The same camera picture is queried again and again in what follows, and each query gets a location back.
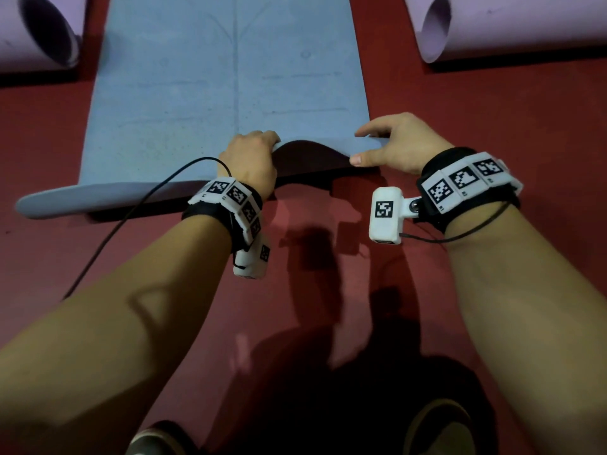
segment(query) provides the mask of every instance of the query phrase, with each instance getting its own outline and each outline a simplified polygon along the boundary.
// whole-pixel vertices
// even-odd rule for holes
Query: forearm
[[[52,439],[98,412],[91,437],[136,429],[198,334],[230,246],[214,218],[188,218],[20,333],[0,352],[2,427],[40,424],[50,431],[20,438]]]
[[[445,236],[467,231],[499,206],[463,214]],[[540,448],[604,452],[603,295],[512,206],[447,248],[470,336]]]

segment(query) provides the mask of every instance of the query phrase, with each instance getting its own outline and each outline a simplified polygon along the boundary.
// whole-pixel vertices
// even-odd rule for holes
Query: exercise mat
[[[0,73],[73,68],[86,0],[0,0]]]
[[[607,0],[405,0],[422,59],[607,44]]]
[[[339,154],[302,162],[283,144],[279,175],[324,170],[381,146],[351,136],[367,121],[349,0],[111,0],[78,185],[16,208],[46,218],[134,204],[257,129]],[[215,174],[200,162],[150,200],[193,194]]]

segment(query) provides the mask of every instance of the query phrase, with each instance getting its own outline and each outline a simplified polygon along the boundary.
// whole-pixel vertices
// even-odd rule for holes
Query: qr code
[[[394,201],[378,201],[375,203],[375,217],[390,218],[394,211]]]
[[[206,191],[207,193],[219,193],[220,195],[228,188],[230,183],[228,182],[219,182],[215,181],[211,184],[209,189]]]
[[[504,172],[504,170],[491,158],[488,160],[476,161],[473,162],[473,164],[481,174],[485,176]]]
[[[467,166],[449,175],[449,178],[460,190],[478,180],[478,176]]]
[[[255,218],[255,215],[257,215],[257,213],[255,212],[255,209],[253,208],[251,201],[247,201],[245,203],[245,205],[242,207],[242,214],[245,216],[245,218],[247,219],[247,221],[249,223],[251,223],[253,221],[253,219]]]
[[[234,201],[236,201],[239,205],[242,205],[242,203],[244,203],[245,199],[247,198],[245,192],[241,191],[236,185],[233,185],[232,188],[228,190],[226,194]]]
[[[257,236],[257,234],[261,231],[262,224],[259,221],[259,217],[255,219],[255,221],[251,224],[251,235],[253,235],[253,239]]]
[[[267,262],[269,259],[269,247],[265,244],[262,244],[262,252],[259,253],[259,258],[264,262]]]
[[[430,188],[428,192],[432,196],[434,202],[438,204],[445,198],[447,198],[449,195],[451,195],[453,193],[453,190],[451,190],[451,187],[449,187],[449,185],[447,185],[444,180],[441,180],[432,188]]]

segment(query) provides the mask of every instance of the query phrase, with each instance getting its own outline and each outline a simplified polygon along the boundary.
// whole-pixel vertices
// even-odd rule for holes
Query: hand
[[[274,131],[253,131],[246,136],[237,134],[225,152],[219,154],[219,159],[228,166],[232,177],[253,187],[265,201],[276,185],[272,148],[278,142],[280,137]],[[228,175],[221,164],[217,166],[217,175]]]
[[[354,155],[350,158],[350,164],[358,167],[386,164],[409,174],[420,175],[429,160],[454,147],[412,113],[380,116],[361,126],[355,135],[380,137],[388,134],[390,142],[386,146]]]

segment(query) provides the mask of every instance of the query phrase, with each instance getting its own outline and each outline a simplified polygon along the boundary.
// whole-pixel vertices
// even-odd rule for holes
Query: person's left arm
[[[278,140],[238,135],[220,155],[264,200]],[[41,455],[124,453],[198,335],[231,244],[215,218],[189,217],[21,332],[0,351],[0,431]]]

